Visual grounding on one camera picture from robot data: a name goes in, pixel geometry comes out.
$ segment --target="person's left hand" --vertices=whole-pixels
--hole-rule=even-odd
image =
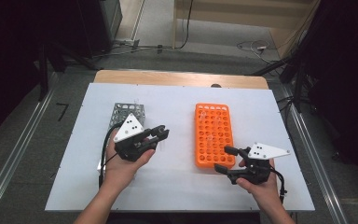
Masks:
[[[113,141],[116,133],[117,130],[114,130],[110,135],[109,144],[106,148],[106,160],[116,154],[115,142]],[[124,161],[116,155],[105,165],[103,186],[108,186],[110,189],[121,192],[130,184],[136,171],[147,164],[154,153],[154,149],[149,149],[137,161]]]

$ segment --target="floor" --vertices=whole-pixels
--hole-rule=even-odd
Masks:
[[[131,42],[139,39],[140,45],[147,46],[171,44],[172,13],[167,8],[172,8],[172,1],[122,0],[121,3],[123,15],[128,19],[122,23],[117,34],[118,40]],[[186,21],[178,21],[177,27],[176,44],[181,45],[185,41],[182,33],[186,28],[182,27],[186,27]],[[252,43],[268,45],[268,49],[262,53],[252,51]],[[244,75],[257,71],[268,62],[280,60],[274,48],[269,30],[264,27],[191,21],[187,44],[180,50],[183,55],[167,51],[157,57],[151,50],[145,50],[136,54],[111,55],[98,59],[97,62],[108,69],[158,69]],[[126,50],[128,49],[115,49],[111,53]],[[292,88],[291,85],[282,85],[277,79],[281,71],[282,69],[277,69],[264,75],[277,100],[290,95]],[[27,142],[27,150],[20,155],[21,162],[0,201],[0,223],[68,223],[77,216],[77,213],[46,214],[44,205],[68,137],[76,122],[78,108],[81,107],[85,90],[94,76],[94,72],[87,71],[79,65],[70,66],[65,74],[60,75],[57,89],[52,93],[50,101],[46,102],[48,106],[45,114],[34,128],[34,135]],[[17,140],[21,138],[23,127],[38,106],[35,100],[38,91],[39,89],[35,88],[30,92],[0,129],[0,171],[7,157],[16,147]],[[60,104],[70,104],[70,106],[66,112],[67,116],[57,121],[62,113]],[[332,218],[334,208],[326,203],[318,174],[311,164],[310,154],[304,144],[306,140],[298,131],[298,123],[296,123],[298,114],[293,112],[294,110],[289,113],[287,124],[298,150],[299,163],[309,183],[308,187],[316,211],[293,214],[293,217],[298,218],[298,223],[358,223],[358,168],[331,160],[335,150],[323,120],[311,107],[307,105],[302,107],[304,112],[301,118],[307,124],[314,148],[347,220],[337,221]],[[262,217],[262,223],[269,223],[269,221]]]

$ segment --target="white tabletop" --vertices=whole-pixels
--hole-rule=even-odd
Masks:
[[[284,148],[275,159],[285,178],[289,211],[314,206],[296,161],[272,91],[126,84],[89,84],[76,125],[46,205],[47,211],[81,211],[98,191],[97,165],[115,103],[145,106],[145,128],[170,130],[150,162],[119,195],[112,210],[254,211],[253,197],[213,169],[195,165],[194,112],[197,103],[227,105],[234,147],[254,142]]]

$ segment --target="table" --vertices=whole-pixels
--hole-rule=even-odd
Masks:
[[[174,2],[173,47],[176,39],[176,20],[187,19],[190,1]],[[295,46],[303,31],[308,29],[319,3],[320,0],[195,0],[191,20],[269,27],[277,51],[283,58]]]
[[[214,83],[223,88],[208,88]],[[230,85],[252,89],[232,88]],[[158,144],[152,160],[138,171],[112,210],[257,211],[253,197],[240,187],[232,186],[226,176],[195,166],[193,119],[198,101],[226,103],[230,108],[234,146],[247,147],[258,141],[293,151],[279,109],[267,86],[262,77],[98,72],[94,83],[89,85],[46,210],[84,209],[98,190],[97,165],[114,103],[138,100],[139,104],[145,105],[144,126],[164,124],[170,129],[170,136]],[[275,163],[276,169],[285,177],[289,192],[285,208],[290,211],[314,210],[294,153],[277,159]]]

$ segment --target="person's right arm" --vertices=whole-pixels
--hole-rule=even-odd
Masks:
[[[269,161],[271,166],[274,166],[274,160]],[[283,208],[278,194],[277,177],[271,173],[268,181],[259,185],[254,185],[244,178],[238,178],[237,184],[251,193],[261,211],[266,213],[273,224],[294,224],[295,222],[287,214]]]

